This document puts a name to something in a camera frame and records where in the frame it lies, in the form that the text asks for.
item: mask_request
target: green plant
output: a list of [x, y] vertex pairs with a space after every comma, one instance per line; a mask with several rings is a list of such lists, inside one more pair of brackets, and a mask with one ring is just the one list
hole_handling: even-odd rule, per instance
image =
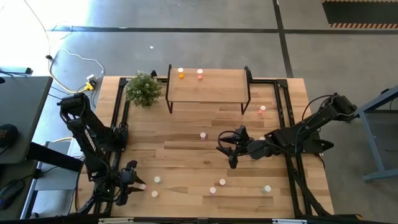
[[157, 103], [162, 94], [160, 83], [146, 72], [138, 71], [135, 78], [131, 78], [124, 87], [127, 100], [143, 108]]

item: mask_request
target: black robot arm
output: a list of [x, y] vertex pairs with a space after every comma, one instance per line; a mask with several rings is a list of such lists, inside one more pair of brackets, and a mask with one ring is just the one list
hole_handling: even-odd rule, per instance
[[[218, 138], [217, 150], [229, 157], [229, 165], [236, 168], [238, 156], [249, 154], [253, 159], [264, 156], [279, 155], [284, 152], [290, 156], [298, 153], [322, 153], [333, 147], [333, 143], [319, 139], [316, 130], [330, 121], [351, 121], [357, 107], [345, 96], [335, 93], [325, 100], [319, 110], [292, 127], [276, 129], [264, 135], [265, 140], [250, 138], [246, 127], [241, 126], [235, 131], [223, 131]], [[221, 142], [235, 145], [223, 147]]]
[[[110, 168], [104, 151], [121, 152], [124, 150], [127, 143], [128, 125], [120, 125], [118, 128], [104, 126], [90, 109], [90, 101], [84, 93], [65, 97], [58, 105], [62, 120], [73, 133], [73, 137], [85, 155], [88, 179], [95, 183], [93, 195], [77, 212], [88, 213], [96, 202], [126, 204], [131, 192], [141, 191], [139, 188], [128, 187], [128, 185], [135, 182], [145, 183], [134, 170], [137, 161], [130, 161], [126, 168], [116, 171]], [[110, 185], [119, 187], [116, 195], [109, 194]]]

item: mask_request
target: wooden tabletop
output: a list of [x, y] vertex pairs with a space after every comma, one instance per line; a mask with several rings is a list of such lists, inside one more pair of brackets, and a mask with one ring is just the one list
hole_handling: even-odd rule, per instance
[[[104, 77], [99, 94], [96, 114], [107, 126], [111, 123], [119, 78]], [[308, 103], [304, 81], [291, 78], [288, 84], [294, 117], [298, 121]], [[259, 115], [261, 105], [265, 105], [266, 110]], [[177, 103], [170, 114], [165, 97], [161, 96], [159, 103], [149, 109], [131, 105], [127, 122], [129, 140], [120, 168], [132, 159], [137, 160], [136, 170], [146, 181], [147, 190], [132, 193], [125, 206], [114, 205], [112, 216], [294, 217], [284, 156], [264, 157], [258, 161], [243, 156], [239, 158], [238, 168], [230, 169], [228, 158], [216, 150], [218, 134], [235, 130], [241, 124], [254, 139], [279, 128], [272, 85], [251, 85], [251, 104], [245, 115], [241, 115], [236, 105], [214, 103]], [[204, 141], [200, 139], [201, 132], [207, 133]], [[324, 208], [333, 213], [321, 160], [304, 154], [303, 164], [309, 189]], [[161, 184], [154, 182], [155, 176], [161, 177]], [[220, 186], [220, 179], [225, 179], [226, 185]], [[271, 192], [262, 193], [265, 185], [271, 186]], [[213, 186], [216, 193], [211, 195], [209, 189]], [[82, 206], [93, 191], [93, 183], [88, 182], [85, 170], [80, 176], [78, 190], [78, 202]], [[157, 198], [151, 197], [154, 190], [159, 193]], [[301, 192], [298, 196], [303, 210]]]
[[169, 101], [247, 103], [248, 83], [244, 69], [203, 69], [198, 79], [197, 69], [177, 68], [170, 71]]

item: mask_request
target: concrete floor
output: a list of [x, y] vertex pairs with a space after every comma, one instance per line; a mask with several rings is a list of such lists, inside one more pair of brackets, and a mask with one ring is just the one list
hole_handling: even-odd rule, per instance
[[[272, 0], [28, 1], [46, 28], [55, 24], [103, 27], [277, 28]], [[279, 0], [285, 29], [329, 29], [321, 0]], [[24, 18], [12, 21], [16, 12]], [[47, 75], [47, 41], [23, 3], [7, 1], [0, 12], [0, 60], [33, 67]], [[50, 33], [52, 54], [67, 49], [98, 59], [106, 75], [133, 75], [155, 69], [166, 74], [169, 63], [181, 67], [243, 68], [255, 77], [286, 77], [278, 34], [209, 33]], [[304, 78], [308, 97], [338, 92], [361, 106], [398, 83], [396, 35], [286, 35], [295, 78]], [[100, 68], [60, 52], [53, 74], [77, 89]], [[54, 95], [61, 93], [51, 91]], [[49, 97], [34, 141], [71, 136]], [[317, 104], [311, 106], [316, 110]], [[398, 109], [398, 102], [393, 105]], [[325, 153], [326, 175], [336, 213], [359, 213], [366, 220], [398, 223], [398, 177], [365, 184], [362, 175], [376, 171], [362, 124], [330, 123], [321, 137], [335, 143]]]

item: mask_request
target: yellow and black stripe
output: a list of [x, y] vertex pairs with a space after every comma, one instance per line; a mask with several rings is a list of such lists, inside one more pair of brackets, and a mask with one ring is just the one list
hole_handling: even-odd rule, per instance
[[322, 0], [322, 6], [332, 28], [398, 28], [398, 0]]
[[357, 24], [357, 23], [334, 23], [329, 24], [332, 28], [353, 28], [353, 29], [396, 29], [398, 24]]

